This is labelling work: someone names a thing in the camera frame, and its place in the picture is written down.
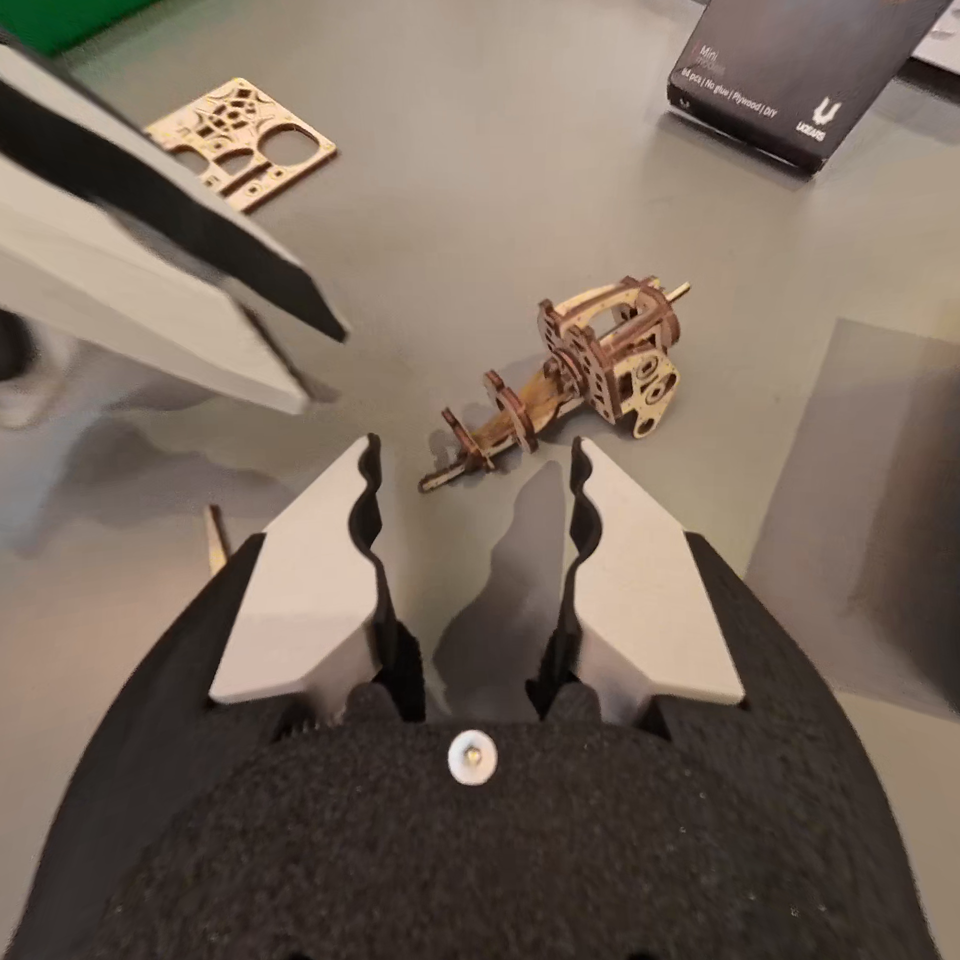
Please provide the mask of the punched wooden parts sheet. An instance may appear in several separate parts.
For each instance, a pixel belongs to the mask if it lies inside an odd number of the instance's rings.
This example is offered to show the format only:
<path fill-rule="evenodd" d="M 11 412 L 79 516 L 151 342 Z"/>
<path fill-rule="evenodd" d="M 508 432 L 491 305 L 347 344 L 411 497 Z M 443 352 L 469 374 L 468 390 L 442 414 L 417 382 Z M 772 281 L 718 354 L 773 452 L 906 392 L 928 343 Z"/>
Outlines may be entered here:
<path fill-rule="evenodd" d="M 200 180 L 235 211 L 250 213 L 338 155 L 337 145 L 246 78 L 236 77 L 144 128 L 165 153 L 195 154 Z M 267 155 L 281 134 L 307 138 L 305 159 L 281 163 Z"/>

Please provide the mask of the large green plastic bin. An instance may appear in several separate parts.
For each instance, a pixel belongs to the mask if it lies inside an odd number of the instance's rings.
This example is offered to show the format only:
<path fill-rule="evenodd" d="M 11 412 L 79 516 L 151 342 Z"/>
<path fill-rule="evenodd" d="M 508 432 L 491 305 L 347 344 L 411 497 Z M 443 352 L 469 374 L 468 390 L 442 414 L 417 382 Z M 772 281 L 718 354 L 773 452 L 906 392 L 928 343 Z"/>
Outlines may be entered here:
<path fill-rule="evenodd" d="M 1 1 L 1 25 L 30 49 L 60 54 L 155 1 Z"/>

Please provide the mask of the wooden wedge part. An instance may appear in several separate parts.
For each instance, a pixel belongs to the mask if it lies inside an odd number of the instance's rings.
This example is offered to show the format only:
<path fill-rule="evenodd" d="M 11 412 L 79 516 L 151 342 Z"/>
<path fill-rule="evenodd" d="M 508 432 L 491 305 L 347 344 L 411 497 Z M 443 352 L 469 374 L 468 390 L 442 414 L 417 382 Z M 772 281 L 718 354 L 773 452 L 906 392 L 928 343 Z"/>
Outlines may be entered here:
<path fill-rule="evenodd" d="M 202 510 L 203 530 L 210 578 L 215 577 L 232 556 L 232 547 L 219 505 L 210 503 Z"/>

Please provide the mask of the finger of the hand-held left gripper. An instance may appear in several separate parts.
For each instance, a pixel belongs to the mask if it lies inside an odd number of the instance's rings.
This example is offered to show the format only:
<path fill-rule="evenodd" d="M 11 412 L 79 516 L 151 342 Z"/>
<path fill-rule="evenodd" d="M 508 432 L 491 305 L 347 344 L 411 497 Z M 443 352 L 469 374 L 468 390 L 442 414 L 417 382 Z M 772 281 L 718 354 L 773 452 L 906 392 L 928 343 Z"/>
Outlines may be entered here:
<path fill-rule="evenodd" d="M 6 30 L 1 81 L 6 159 L 79 200 L 126 214 L 328 338 L 349 339 L 349 325 L 291 251 Z"/>
<path fill-rule="evenodd" d="M 219 395 L 306 410 L 307 393 L 237 301 L 6 158 L 1 254 L 6 311 Z"/>

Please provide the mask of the black kit box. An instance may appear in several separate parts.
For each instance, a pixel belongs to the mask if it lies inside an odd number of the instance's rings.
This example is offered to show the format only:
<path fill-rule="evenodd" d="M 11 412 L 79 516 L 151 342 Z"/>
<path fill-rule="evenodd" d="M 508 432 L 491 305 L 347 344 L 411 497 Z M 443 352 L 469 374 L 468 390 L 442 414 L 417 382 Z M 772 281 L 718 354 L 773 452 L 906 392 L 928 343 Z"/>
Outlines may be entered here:
<path fill-rule="evenodd" d="M 818 174 L 949 7 L 946 1 L 710 1 L 669 105 Z"/>

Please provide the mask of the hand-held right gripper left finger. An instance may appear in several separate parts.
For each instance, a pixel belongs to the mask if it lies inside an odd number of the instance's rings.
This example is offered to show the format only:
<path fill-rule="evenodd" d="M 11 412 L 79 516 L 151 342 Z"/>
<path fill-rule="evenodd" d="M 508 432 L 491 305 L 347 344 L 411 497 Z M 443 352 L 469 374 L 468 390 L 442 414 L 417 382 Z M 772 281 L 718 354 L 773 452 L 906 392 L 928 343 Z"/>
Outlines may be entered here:
<path fill-rule="evenodd" d="M 264 528 L 212 701 L 298 697 L 334 722 L 356 687 L 378 682 L 403 720 L 426 719 L 421 649 L 373 549 L 380 455 L 380 438 L 362 435 Z"/>

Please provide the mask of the wooden model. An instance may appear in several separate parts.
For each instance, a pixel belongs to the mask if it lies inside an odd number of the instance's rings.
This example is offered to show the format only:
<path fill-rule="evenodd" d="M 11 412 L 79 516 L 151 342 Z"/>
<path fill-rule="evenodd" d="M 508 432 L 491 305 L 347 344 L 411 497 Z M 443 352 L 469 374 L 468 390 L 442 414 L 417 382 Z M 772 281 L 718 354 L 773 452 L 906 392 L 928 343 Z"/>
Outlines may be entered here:
<path fill-rule="evenodd" d="M 680 383 L 670 359 L 681 325 L 676 303 L 690 282 L 668 291 L 654 275 L 627 275 L 555 303 L 538 305 L 536 328 L 545 359 L 520 390 L 494 369 L 483 383 L 496 413 L 472 430 L 450 408 L 443 420 L 459 445 L 450 464 L 424 475 L 428 494 L 465 474 L 491 473 L 496 457 L 513 448 L 532 454 L 550 426 L 584 407 L 617 426 L 633 416 L 631 435 L 641 439 L 659 425 Z"/>

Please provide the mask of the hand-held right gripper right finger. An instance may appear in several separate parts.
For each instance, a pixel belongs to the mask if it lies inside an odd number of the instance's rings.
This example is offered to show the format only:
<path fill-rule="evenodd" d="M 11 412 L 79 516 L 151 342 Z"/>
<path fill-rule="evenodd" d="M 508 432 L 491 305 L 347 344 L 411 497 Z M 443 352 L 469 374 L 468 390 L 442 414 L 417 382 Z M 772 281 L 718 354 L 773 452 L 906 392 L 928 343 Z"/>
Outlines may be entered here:
<path fill-rule="evenodd" d="M 591 688 L 605 722 L 639 722 L 660 696 L 740 706 L 746 691 L 688 532 L 593 440 L 571 447 L 570 539 L 557 626 L 528 695 Z"/>

